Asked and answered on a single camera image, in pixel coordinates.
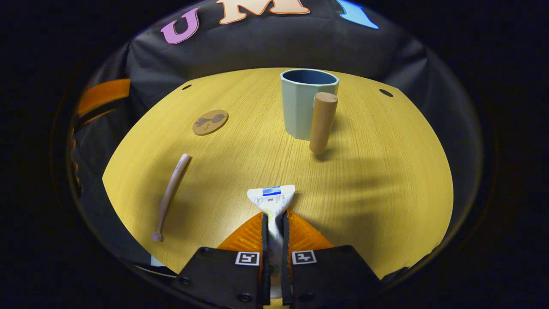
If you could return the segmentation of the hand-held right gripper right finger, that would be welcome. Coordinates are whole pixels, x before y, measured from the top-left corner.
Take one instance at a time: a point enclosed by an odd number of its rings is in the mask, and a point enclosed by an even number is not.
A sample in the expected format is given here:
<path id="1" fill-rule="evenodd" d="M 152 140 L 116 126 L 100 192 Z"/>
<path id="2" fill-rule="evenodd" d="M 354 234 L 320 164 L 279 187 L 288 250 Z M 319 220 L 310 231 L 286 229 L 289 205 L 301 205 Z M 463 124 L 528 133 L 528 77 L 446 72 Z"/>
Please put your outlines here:
<path id="1" fill-rule="evenodd" d="M 283 215 L 281 288 L 292 309 L 361 309 L 382 281 L 351 245 L 332 245 L 305 219 Z"/>

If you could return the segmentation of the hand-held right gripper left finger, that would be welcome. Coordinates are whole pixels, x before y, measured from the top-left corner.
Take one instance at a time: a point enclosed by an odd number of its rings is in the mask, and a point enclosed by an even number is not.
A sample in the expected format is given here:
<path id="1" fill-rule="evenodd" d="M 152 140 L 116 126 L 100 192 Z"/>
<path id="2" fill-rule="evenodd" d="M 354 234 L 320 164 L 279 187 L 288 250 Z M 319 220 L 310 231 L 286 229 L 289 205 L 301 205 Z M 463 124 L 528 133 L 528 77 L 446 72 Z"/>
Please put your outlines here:
<path id="1" fill-rule="evenodd" d="M 217 248 L 201 247 L 173 288 L 210 309 L 261 309 L 270 303 L 267 216 L 257 213 Z"/>

